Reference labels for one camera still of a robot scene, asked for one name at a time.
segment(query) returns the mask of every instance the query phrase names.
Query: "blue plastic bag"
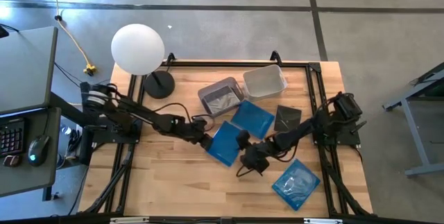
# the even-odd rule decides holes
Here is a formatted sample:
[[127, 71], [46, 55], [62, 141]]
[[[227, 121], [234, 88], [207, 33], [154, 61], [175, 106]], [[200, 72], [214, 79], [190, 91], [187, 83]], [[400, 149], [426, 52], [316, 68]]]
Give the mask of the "blue plastic bag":
[[236, 137], [241, 132], [227, 121], [224, 121], [213, 137], [213, 144], [208, 153], [227, 166], [231, 166], [239, 154]]
[[275, 116], [249, 101], [242, 102], [231, 122], [248, 130], [253, 136], [263, 139]]
[[320, 180], [304, 164], [295, 160], [272, 188], [291, 208], [298, 211], [319, 182]]

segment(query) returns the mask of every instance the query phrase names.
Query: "keyboard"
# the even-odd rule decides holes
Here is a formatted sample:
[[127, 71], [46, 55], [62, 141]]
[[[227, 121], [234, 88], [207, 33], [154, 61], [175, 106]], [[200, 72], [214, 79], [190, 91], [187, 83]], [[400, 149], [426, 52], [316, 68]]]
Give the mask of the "keyboard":
[[23, 118], [0, 123], [0, 157], [24, 152], [24, 127]]

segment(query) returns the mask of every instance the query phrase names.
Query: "gray plastic container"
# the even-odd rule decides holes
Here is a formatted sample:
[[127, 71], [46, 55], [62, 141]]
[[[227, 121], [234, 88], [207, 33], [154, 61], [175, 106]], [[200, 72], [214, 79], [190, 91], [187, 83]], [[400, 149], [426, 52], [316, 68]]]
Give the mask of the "gray plastic container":
[[225, 78], [200, 89], [198, 96], [205, 111], [213, 117], [218, 117], [232, 110], [244, 99], [244, 94], [233, 77]]
[[285, 88], [287, 81], [276, 64], [244, 73], [244, 89], [250, 101], [278, 96]]

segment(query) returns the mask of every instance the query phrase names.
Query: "white plastic container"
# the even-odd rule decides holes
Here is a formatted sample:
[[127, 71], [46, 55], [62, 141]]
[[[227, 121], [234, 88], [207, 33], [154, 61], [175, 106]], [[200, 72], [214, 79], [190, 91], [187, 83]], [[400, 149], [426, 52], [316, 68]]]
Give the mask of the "white plastic container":
[[278, 96], [285, 88], [287, 82], [276, 64], [244, 73], [245, 95], [250, 101]]

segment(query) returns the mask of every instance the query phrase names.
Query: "computer mouse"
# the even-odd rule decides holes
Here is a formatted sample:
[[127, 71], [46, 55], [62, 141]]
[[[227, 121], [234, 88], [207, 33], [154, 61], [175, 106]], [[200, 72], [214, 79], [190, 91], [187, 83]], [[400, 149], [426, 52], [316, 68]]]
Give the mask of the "computer mouse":
[[41, 135], [29, 145], [28, 162], [32, 166], [40, 166], [46, 160], [48, 154], [49, 136]]

